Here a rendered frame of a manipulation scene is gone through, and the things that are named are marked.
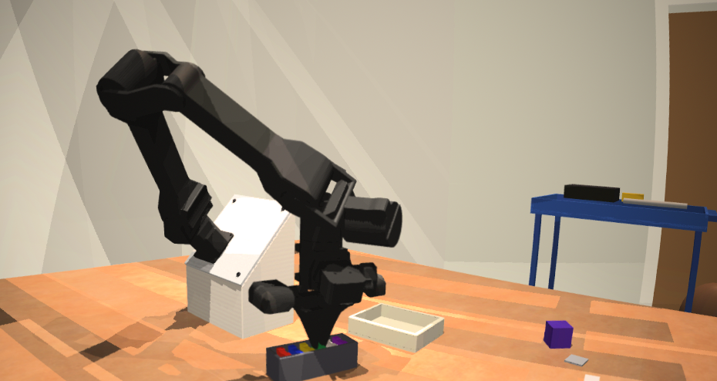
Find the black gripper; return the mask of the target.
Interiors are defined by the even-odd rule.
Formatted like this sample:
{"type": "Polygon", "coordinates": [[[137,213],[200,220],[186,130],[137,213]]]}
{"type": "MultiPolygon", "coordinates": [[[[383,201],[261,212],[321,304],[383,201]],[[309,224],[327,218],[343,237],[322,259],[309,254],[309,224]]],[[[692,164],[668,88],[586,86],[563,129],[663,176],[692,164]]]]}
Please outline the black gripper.
{"type": "MultiPolygon", "coordinates": [[[[345,309],[354,304],[327,304],[318,290],[317,282],[315,289],[312,289],[314,291],[308,287],[309,269],[314,260],[333,261],[340,257],[340,251],[347,250],[342,247],[342,240],[317,242],[300,238],[300,243],[295,244],[295,251],[299,253],[299,268],[298,273],[295,273],[295,280],[299,285],[289,286],[277,279],[253,282],[248,289],[248,301],[268,315],[295,309],[312,348],[317,349],[318,343],[326,346],[337,319],[345,309]]],[[[369,298],[383,296],[385,284],[383,276],[378,274],[376,289],[364,293],[369,298]]]]}

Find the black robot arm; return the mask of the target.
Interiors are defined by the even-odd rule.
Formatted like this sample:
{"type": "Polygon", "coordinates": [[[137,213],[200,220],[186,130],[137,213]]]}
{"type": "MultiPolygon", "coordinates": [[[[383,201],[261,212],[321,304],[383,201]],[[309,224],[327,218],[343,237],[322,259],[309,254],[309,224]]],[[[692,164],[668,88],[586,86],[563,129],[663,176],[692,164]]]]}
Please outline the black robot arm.
{"type": "MultiPolygon", "coordinates": [[[[357,180],[345,169],[301,140],[278,136],[205,76],[196,64],[176,61],[168,52],[131,49],[96,86],[110,116],[129,126],[153,175],[168,240],[191,245],[195,258],[213,264],[234,234],[207,216],[212,197],[206,185],[188,177],[163,111],[180,112],[248,164],[269,196],[301,219],[301,239],[398,244],[400,204],[356,197],[357,180]],[[326,192],[331,180],[332,194],[326,192]]],[[[340,251],[333,261],[313,261],[308,287],[315,289],[316,282],[327,304],[357,304],[363,292],[376,289],[378,269],[373,262],[352,265],[350,251],[340,251]]]]}

